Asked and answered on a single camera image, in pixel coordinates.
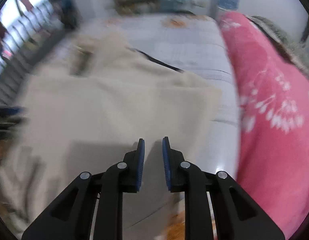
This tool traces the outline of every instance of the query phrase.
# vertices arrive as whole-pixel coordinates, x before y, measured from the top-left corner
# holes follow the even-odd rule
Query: bed
[[[181,27],[169,26],[171,22],[175,21],[181,21],[184,25]],[[223,170],[235,178],[240,146],[238,97],[232,66],[228,60],[226,46],[216,22],[209,17],[145,15],[116,18],[109,21],[95,20],[84,25],[78,31],[78,35],[90,36],[95,39],[101,38],[102,33],[109,30],[126,35],[132,49],[138,49],[172,67],[193,72],[204,78],[209,85],[222,91],[217,115],[210,123],[208,140],[206,140],[203,150],[195,156],[195,163],[203,171],[216,173]],[[72,46],[71,39],[63,41],[37,68],[35,74],[43,76],[53,73],[55,75],[57,73],[54,72],[56,63],[62,65],[62,60],[67,57]],[[68,70],[66,72],[61,71],[57,75],[68,76],[69,72]],[[13,170],[17,177],[24,177],[26,174],[26,171],[20,168],[18,163],[20,153],[22,154],[24,151],[26,150],[21,139],[6,162],[6,166]],[[28,152],[27,154],[31,158],[39,158],[45,165],[42,178],[39,180],[40,184],[33,194],[28,196],[31,198],[31,205],[27,207],[31,222],[67,186],[69,181],[64,181],[62,169],[56,168],[56,160],[52,160],[51,156],[44,155],[39,151]],[[90,167],[95,170],[98,164],[91,163]],[[81,172],[80,169],[80,166],[73,166],[71,169],[72,177],[67,179],[72,180],[78,176]],[[13,203],[20,206],[19,191],[9,180],[6,170],[3,167],[0,172],[5,191],[11,196]],[[138,223],[130,225],[131,221],[128,221],[128,218],[123,214],[124,236],[134,239],[144,239],[145,237],[152,239],[153,236],[158,236],[161,232],[159,230],[151,236],[146,225],[153,224],[158,220],[160,220],[160,211],[145,214]]]

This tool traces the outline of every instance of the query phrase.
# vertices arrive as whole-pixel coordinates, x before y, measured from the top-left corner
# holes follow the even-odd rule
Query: pillow
[[[237,181],[288,239],[309,212],[309,80],[243,14],[219,25],[242,109]]]

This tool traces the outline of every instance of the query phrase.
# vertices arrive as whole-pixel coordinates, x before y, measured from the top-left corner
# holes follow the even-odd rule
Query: white floral pattern
[[[240,23],[236,23],[232,19],[225,19],[225,20],[222,20],[221,22],[222,22],[221,28],[223,30],[229,30],[231,27],[239,28],[242,26]]]
[[[259,93],[264,80],[272,78],[281,92],[272,92],[266,97]],[[245,132],[251,132],[255,126],[257,115],[264,115],[270,128],[281,129],[285,134],[300,128],[304,124],[304,116],[299,113],[296,101],[289,96],[291,84],[277,68],[265,68],[259,71],[255,78],[242,88],[240,105],[249,108],[250,115],[244,115],[242,127]]]

